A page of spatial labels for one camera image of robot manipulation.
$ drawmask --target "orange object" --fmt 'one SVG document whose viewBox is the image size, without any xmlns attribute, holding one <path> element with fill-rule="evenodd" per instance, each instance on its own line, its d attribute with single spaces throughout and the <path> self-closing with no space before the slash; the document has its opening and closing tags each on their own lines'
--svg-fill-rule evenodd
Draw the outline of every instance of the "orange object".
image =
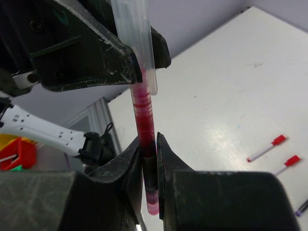
<svg viewBox="0 0 308 231">
<path fill-rule="evenodd" d="M 8 160 L 5 158 L 9 156 L 14 156 Z M 2 150 L 0 150 L 0 169 L 10 170 L 19 165 L 23 168 L 31 168 L 36 163 L 36 148 L 34 143 L 27 142 L 18 138 L 8 145 L 6 145 Z"/>
</svg>

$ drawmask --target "red liquid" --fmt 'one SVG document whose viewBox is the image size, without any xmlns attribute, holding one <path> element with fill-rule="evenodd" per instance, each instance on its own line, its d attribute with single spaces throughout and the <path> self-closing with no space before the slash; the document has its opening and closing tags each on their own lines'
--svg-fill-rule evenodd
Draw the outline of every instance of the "red liquid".
<svg viewBox="0 0 308 231">
<path fill-rule="evenodd" d="M 143 82 L 132 85 L 130 90 L 140 141 L 148 211 L 151 215 L 156 215 L 159 210 L 155 131 L 151 95 L 145 75 L 143 71 Z"/>
</svg>

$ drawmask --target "clear plastic tube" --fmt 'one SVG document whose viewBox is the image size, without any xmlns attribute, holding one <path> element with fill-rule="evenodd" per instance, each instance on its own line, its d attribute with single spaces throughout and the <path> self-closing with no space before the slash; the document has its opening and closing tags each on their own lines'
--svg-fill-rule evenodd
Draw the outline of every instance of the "clear plastic tube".
<svg viewBox="0 0 308 231">
<path fill-rule="evenodd" d="M 148 211 L 159 213 L 155 131 L 151 94 L 157 93 L 151 27 L 147 0 L 111 0 L 116 30 L 121 41 L 135 52 L 142 83 L 130 86 L 140 140 Z"/>
</svg>

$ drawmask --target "white table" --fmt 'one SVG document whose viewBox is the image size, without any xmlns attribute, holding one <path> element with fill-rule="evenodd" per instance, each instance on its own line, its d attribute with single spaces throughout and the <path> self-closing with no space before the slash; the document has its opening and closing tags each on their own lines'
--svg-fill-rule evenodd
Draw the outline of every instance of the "white table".
<svg viewBox="0 0 308 231">
<path fill-rule="evenodd" d="M 157 71 L 156 131 L 196 170 L 274 171 L 308 157 L 308 34 L 251 8 Z M 109 103 L 124 150 L 137 136 L 130 92 Z M 246 158 L 276 136 L 289 140 Z M 308 198 L 308 160 L 279 176 L 294 209 Z M 142 213 L 149 231 L 158 217 Z M 298 220 L 308 230 L 308 212 Z"/>
</svg>

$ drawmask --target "transparent tube cap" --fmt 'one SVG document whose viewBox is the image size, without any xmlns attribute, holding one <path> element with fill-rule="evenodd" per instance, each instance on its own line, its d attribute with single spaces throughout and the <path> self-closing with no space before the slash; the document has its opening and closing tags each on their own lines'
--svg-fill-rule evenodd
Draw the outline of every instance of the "transparent tube cap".
<svg viewBox="0 0 308 231">
<path fill-rule="evenodd" d="M 115 25 L 120 40 L 129 45 L 137 56 L 151 95 L 157 94 L 151 26 L 147 0 L 111 0 Z"/>
</svg>

